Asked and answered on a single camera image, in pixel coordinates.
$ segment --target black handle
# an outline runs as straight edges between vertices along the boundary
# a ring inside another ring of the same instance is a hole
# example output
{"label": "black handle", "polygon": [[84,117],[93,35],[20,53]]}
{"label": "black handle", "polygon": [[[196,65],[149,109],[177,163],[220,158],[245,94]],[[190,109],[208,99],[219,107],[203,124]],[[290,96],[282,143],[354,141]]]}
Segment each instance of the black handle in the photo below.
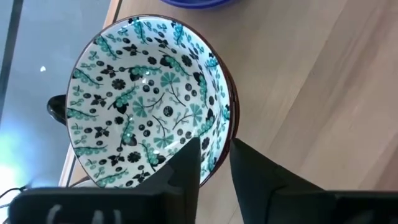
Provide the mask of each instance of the black handle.
{"label": "black handle", "polygon": [[63,125],[67,125],[67,120],[65,116],[65,102],[67,100],[66,95],[53,96],[49,99],[47,103],[47,111],[53,119],[58,121]]}

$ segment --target patterned bowl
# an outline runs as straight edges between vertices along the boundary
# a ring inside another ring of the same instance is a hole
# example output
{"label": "patterned bowl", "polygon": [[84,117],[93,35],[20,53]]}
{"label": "patterned bowl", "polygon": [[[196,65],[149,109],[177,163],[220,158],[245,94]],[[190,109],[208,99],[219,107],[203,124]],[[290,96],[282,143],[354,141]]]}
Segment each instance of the patterned bowl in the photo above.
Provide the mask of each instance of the patterned bowl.
{"label": "patterned bowl", "polygon": [[99,187],[135,187],[192,137],[201,184],[236,135],[239,106],[224,63],[191,27],[134,16],[99,33],[69,82],[67,126],[75,154]]}

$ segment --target dark red bowl rim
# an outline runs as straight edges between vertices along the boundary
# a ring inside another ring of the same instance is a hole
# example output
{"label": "dark red bowl rim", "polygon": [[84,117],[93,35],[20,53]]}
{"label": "dark red bowl rim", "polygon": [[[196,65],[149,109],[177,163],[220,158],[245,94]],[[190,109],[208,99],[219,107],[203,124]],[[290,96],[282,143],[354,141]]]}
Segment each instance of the dark red bowl rim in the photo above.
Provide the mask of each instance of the dark red bowl rim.
{"label": "dark red bowl rim", "polygon": [[[76,68],[77,63],[80,61],[81,56],[86,52],[87,48],[91,45],[91,43],[95,40],[95,38],[102,34],[104,31],[108,30],[109,28],[111,28],[112,26],[114,26],[115,24],[118,24],[120,22],[124,22],[128,19],[132,19],[135,17],[159,17],[159,18],[163,18],[163,19],[167,19],[170,21],[175,21],[178,22],[180,24],[182,24],[183,26],[187,27],[188,29],[190,29],[193,33],[195,33],[206,45],[207,47],[213,52],[214,56],[217,58],[218,63],[220,64],[221,70],[223,71],[223,75],[225,77],[226,80],[226,84],[228,86],[228,95],[229,95],[229,127],[228,127],[228,133],[227,133],[227,139],[225,141],[224,144],[224,148],[221,152],[220,157],[218,158],[215,168],[210,172],[209,176],[200,184],[200,187],[203,186],[209,179],[211,176],[214,175],[214,173],[218,170],[218,168],[220,168],[220,166],[222,165],[222,163],[224,163],[226,156],[229,153],[229,143],[231,141],[231,139],[235,138],[236,133],[238,131],[238,126],[239,126],[239,114],[240,114],[240,110],[239,110],[239,99],[238,99],[238,91],[236,89],[236,85],[233,81],[232,75],[229,72],[229,70],[227,69],[226,65],[224,64],[224,61],[222,61],[221,57],[218,55],[217,51],[213,48],[213,46],[211,46],[211,44],[204,38],[204,36],[202,36],[198,31],[196,31],[194,28],[192,28],[190,25],[178,20],[178,19],[174,19],[172,17],[168,17],[168,16],[163,16],[163,15],[158,15],[158,14],[139,14],[139,15],[135,15],[135,16],[129,16],[129,17],[125,17],[121,20],[116,21],[115,23],[112,23],[111,25],[106,26],[104,29],[102,29],[100,32],[98,32],[89,42],[88,44],[85,46],[85,48],[82,50],[82,52],[80,53],[75,65],[73,66],[73,70]],[[73,75],[73,70],[71,72],[70,78],[69,78],[69,83],[68,83],[68,90],[67,90],[67,97],[65,100],[65,114],[67,114],[67,108],[68,108],[68,92],[69,92],[69,87],[70,87],[70,83],[72,80],[72,75]],[[71,136],[70,136],[70,132],[68,129],[68,135],[69,135],[69,139],[72,140]],[[86,172],[87,176],[96,184],[96,182],[91,178],[91,176],[87,173],[86,169],[84,168],[83,164],[80,162],[79,159],[77,159],[77,161],[80,163],[80,165],[82,166],[83,170]]]}

